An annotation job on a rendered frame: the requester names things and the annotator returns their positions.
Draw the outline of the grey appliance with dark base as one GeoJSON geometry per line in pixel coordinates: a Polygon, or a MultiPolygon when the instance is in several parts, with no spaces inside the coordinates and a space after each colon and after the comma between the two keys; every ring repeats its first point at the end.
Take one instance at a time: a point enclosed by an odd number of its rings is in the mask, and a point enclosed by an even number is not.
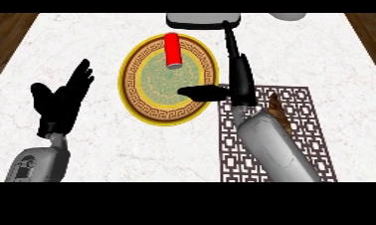
{"type": "Polygon", "coordinates": [[[241,22],[239,13],[169,13],[167,24],[172,28],[188,30],[220,30],[235,28],[241,22]]]}

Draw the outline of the brown lattice placemat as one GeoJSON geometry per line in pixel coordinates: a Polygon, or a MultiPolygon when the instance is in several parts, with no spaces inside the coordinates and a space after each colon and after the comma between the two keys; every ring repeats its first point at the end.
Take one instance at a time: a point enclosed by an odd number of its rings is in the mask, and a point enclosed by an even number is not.
{"type": "MultiPolygon", "coordinates": [[[[320,128],[309,87],[257,86],[257,107],[245,115],[269,108],[270,95],[278,94],[292,128],[292,140],[319,172],[323,182],[337,182],[331,154],[320,128]]],[[[217,103],[219,111],[219,161],[222,182],[270,182],[260,162],[245,151],[236,136],[230,99],[217,103]]]]}

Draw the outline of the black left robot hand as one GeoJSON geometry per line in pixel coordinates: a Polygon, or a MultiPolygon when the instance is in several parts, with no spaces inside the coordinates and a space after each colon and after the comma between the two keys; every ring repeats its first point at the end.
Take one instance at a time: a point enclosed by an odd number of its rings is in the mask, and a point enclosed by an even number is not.
{"type": "Polygon", "coordinates": [[[95,80],[90,61],[83,60],[70,81],[57,92],[42,83],[31,85],[34,109],[40,114],[37,135],[46,138],[52,133],[67,135],[76,124],[82,102],[95,80]]]}

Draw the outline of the pale grey rounded object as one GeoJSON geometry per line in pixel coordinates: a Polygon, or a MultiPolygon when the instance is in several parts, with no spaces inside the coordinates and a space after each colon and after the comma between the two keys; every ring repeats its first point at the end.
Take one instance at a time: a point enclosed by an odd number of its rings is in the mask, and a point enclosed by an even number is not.
{"type": "Polygon", "coordinates": [[[307,15],[307,13],[269,13],[269,14],[282,21],[298,21],[307,15]]]}

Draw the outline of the brown bread loaf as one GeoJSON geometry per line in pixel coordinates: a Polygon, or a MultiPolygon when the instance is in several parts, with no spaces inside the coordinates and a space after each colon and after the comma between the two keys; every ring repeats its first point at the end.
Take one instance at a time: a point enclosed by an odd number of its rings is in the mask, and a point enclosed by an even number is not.
{"type": "Polygon", "coordinates": [[[285,115],[285,110],[284,110],[282,103],[278,98],[278,94],[270,95],[267,112],[275,116],[275,118],[279,121],[281,125],[284,126],[288,134],[292,134],[291,123],[289,123],[287,115],[285,115]]]}

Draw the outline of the yellow patterned round plate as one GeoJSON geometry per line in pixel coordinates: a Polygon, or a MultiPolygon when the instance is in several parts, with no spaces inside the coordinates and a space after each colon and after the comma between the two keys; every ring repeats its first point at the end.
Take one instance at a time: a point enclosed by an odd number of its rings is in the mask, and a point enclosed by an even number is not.
{"type": "Polygon", "coordinates": [[[185,87],[217,85],[219,67],[213,52],[195,37],[180,34],[183,66],[167,67],[166,35],[145,40],[129,53],[118,76],[123,103],[145,123],[173,126],[191,121],[210,102],[179,94],[185,87]]]}

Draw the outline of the red can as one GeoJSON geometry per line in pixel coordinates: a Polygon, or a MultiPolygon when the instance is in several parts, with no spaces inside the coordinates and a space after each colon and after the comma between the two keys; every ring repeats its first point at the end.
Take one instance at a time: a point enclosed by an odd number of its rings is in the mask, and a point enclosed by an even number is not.
{"type": "Polygon", "coordinates": [[[177,33],[166,34],[167,67],[174,70],[183,66],[180,36],[177,33]]]}

